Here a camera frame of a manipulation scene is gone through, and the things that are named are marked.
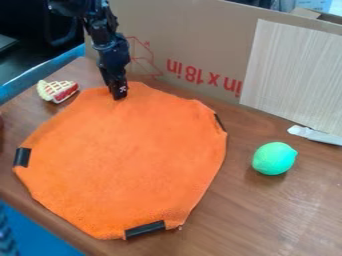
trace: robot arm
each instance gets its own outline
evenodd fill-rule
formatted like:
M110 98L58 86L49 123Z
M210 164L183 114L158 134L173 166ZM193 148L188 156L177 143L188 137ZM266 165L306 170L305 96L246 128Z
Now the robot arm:
M93 48L99 53L97 65L114 100L125 98L129 45L125 37L116 32L119 24L108 0L50 0L49 7L58 14L81 19L92 39Z

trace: black clip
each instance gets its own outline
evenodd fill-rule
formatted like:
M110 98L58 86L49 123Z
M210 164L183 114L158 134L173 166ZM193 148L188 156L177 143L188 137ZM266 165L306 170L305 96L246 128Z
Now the black clip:
M156 221L150 224L142 225L136 228L131 228L125 231L126 239L151 233L157 230L165 229L165 223L163 220Z
M226 129L224 128L223 124L222 124L221 119L218 117L217 114L215 114L215 118L216 118L216 121L218 122L218 124L221 126L222 130L227 132Z
M15 152L13 166L28 167L30 155L31 155L30 148L17 148Z

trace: cardboard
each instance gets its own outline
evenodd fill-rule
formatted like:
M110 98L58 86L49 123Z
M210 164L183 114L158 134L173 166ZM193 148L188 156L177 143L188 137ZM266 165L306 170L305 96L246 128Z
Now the cardboard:
M129 72L238 103L258 19L342 34L342 26L217 0L110 0L131 43ZM87 42L88 56L97 56Z

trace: orange cloth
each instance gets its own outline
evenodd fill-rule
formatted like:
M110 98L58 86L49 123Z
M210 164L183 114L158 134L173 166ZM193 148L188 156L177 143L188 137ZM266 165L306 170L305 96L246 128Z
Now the orange cloth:
M88 89L42 124L21 147L29 166L15 173L46 208L99 239L164 220L182 225L219 170L227 134L214 112L130 82L113 101Z

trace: table surface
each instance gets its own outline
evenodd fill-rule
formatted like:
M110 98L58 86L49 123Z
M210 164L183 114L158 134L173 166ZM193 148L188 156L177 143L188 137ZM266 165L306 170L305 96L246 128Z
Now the table surface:
M47 78L53 80L74 80L82 89L103 85L95 63L84 58ZM342 148L289 135L290 121L139 80L201 100L217 112L229 133L226 160L181 231L101 241L35 202L11 171L15 149L75 97L56 106L41 100L34 87L0 107L0 197L89 255L342 255ZM251 168L254 150L271 141L286 142L299 152L285 175L263 176Z

